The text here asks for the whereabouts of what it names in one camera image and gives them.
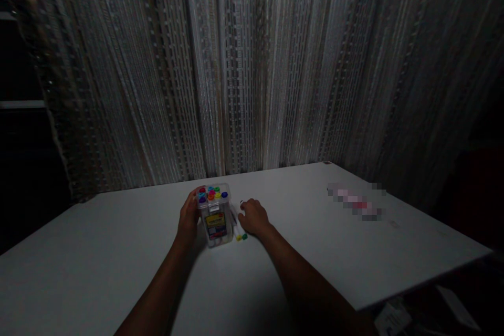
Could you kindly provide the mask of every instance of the white string curtain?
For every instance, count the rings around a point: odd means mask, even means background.
[[[428,209],[504,55],[504,0],[25,2],[80,200],[331,160]]]

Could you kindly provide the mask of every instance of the marker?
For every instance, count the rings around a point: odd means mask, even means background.
[[[236,241],[239,242],[242,239],[240,231],[238,230],[238,222],[235,219],[235,215],[231,212],[231,219],[233,220],[231,224],[233,225],[233,233],[236,235]]]
[[[240,221],[239,221],[239,218],[238,218],[238,213],[236,212],[235,208],[233,206],[230,206],[231,208],[231,212],[232,214],[235,216],[236,218],[236,225],[238,226],[238,231],[240,231],[241,233],[241,238],[243,240],[247,239],[248,238],[248,235],[247,233],[243,230],[243,228],[241,227],[242,225],[240,224]]]

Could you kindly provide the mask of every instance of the hand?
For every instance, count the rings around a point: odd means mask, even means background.
[[[180,209],[180,218],[178,222],[177,236],[178,240],[184,247],[190,248],[194,240],[196,240],[198,220],[200,218],[200,210],[196,201],[196,193],[200,187],[189,193],[185,200],[184,206]]]
[[[242,202],[240,208],[245,211],[245,215],[239,214],[238,219],[246,232],[261,238],[272,228],[268,214],[258,200],[251,198],[247,202]]]

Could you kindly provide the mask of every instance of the plastic marker case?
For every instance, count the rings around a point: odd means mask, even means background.
[[[223,183],[202,187],[199,190],[197,201],[209,248],[233,240],[229,185]]]

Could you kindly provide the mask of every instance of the person's left hand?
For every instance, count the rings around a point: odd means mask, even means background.
[[[178,220],[178,231],[176,239],[184,247],[191,247],[196,239],[197,225],[200,218],[196,193],[200,187],[189,193],[184,206],[180,209],[180,219]]]

